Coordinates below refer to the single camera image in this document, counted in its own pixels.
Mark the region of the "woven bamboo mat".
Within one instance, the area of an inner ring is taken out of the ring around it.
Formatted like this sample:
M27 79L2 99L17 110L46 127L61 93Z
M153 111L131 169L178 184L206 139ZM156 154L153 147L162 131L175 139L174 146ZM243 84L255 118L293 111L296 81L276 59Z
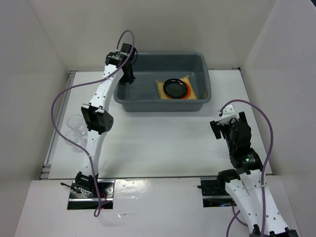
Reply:
M183 78L179 78L180 80L182 80L183 82L186 82L189 84L190 88L191 88L191 94L188 98L186 99L189 99L189 100L197 100L197 96L196 96L196 93L191 85L191 82L190 82L190 79L189 79L189 76L185 76ZM159 94L159 97L160 99L173 99L171 97L168 97L164 91L163 91L163 84L164 84L165 81L156 81L156 85L157 85L157 89L158 89L158 94Z

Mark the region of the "black round plate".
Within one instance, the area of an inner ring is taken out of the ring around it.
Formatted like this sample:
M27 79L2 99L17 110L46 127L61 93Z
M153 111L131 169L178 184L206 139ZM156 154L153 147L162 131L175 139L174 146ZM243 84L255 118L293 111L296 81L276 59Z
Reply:
M182 99L188 92L188 86L180 79L168 79L163 84L164 93L173 99Z

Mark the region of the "orange round plate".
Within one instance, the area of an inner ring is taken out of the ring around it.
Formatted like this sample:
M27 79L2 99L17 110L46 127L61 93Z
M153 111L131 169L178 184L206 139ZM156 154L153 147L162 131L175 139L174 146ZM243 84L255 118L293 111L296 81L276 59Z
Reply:
M186 99L191 94L191 88L186 82L173 81L169 86L168 93L173 99Z

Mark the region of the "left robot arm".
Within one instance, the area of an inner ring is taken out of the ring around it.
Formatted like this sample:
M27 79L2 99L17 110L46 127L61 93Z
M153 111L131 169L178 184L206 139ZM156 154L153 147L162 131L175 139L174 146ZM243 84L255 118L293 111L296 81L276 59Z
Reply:
M114 118L109 114L109 104L118 83L131 84L134 82L131 61L136 49L124 43L120 50L110 52L106 56L104 81L101 82L87 104L81 106L81 112L87 125L86 150L89 153L75 177L75 184L87 197L96 196L98 184L98 163L106 134L114 124Z

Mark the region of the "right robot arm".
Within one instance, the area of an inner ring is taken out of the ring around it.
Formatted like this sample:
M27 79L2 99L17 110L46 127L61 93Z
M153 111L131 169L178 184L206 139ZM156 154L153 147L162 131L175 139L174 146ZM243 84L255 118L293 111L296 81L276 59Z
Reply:
M219 112L210 126L217 139L224 138L232 169L220 171L216 188L229 194L243 215L251 237L296 237L279 212L265 178L259 155L251 147L251 128L243 112L232 105Z

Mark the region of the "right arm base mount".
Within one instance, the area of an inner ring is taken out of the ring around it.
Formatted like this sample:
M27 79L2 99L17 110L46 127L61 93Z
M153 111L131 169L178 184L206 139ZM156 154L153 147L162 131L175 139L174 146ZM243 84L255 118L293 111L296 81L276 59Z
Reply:
M216 176L201 177L197 188L201 191L203 207L230 207L232 197L220 188Z

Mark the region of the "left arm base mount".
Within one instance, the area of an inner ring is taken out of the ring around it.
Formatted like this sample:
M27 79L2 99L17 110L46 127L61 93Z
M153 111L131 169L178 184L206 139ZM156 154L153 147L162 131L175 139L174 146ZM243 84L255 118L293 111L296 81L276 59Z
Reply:
M83 188L77 187L74 181L72 181L70 185L63 182L61 182L60 185L70 189L67 206L68 210L86 210L97 208L98 197L96 191L85 191ZM114 180L98 180L101 209L113 208L114 187Z

